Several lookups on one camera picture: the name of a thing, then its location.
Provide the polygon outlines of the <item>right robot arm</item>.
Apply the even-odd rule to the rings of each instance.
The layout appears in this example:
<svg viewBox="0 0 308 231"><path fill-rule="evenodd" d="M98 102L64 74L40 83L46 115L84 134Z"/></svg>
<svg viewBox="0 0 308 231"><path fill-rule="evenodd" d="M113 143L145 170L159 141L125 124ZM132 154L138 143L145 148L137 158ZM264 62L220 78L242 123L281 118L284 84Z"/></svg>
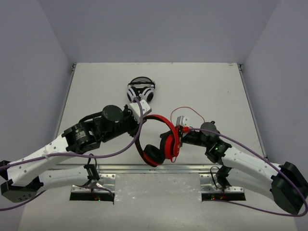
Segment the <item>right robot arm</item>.
<svg viewBox="0 0 308 231"><path fill-rule="evenodd" d="M217 184L223 189L241 187L261 194L285 211L285 216L302 217L307 211L308 182L299 169L290 162L276 164L241 144L245 153L232 143L238 141L222 135L213 121L200 128L178 122L182 143L205 147L206 157L220 167Z"/></svg>

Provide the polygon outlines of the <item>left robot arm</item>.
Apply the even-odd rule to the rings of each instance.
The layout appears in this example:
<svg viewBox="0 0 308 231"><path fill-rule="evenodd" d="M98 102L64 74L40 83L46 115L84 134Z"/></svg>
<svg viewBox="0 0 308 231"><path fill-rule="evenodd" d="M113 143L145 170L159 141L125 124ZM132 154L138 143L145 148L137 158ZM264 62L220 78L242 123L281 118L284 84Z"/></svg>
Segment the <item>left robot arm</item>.
<svg viewBox="0 0 308 231"><path fill-rule="evenodd" d="M124 109L108 105L80 119L34 153L17 161L1 161L0 175L5 180L0 186L1 195L13 203L21 203L52 188L95 187L101 181L95 164L60 170L53 167L72 157L91 159L90 151L124 133L137 138L141 131L140 120L151 111L145 101L127 104Z"/></svg>

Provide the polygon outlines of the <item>red black headphones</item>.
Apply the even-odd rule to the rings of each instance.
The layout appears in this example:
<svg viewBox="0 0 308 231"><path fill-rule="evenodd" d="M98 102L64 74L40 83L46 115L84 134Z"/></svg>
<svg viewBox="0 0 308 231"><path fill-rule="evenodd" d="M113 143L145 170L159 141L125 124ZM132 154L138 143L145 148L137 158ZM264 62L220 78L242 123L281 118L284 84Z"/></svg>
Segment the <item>red black headphones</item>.
<svg viewBox="0 0 308 231"><path fill-rule="evenodd" d="M144 121L156 120L166 124L169 128L168 132L160 135L160 146L159 148L154 145L147 144L144 149L142 149L140 140L134 142L135 147L142 158L142 160L151 167L157 167L163 164L166 159L171 162L176 161L176 158L180 152L180 135L179 129L176 128L167 118L161 115L147 115Z"/></svg>

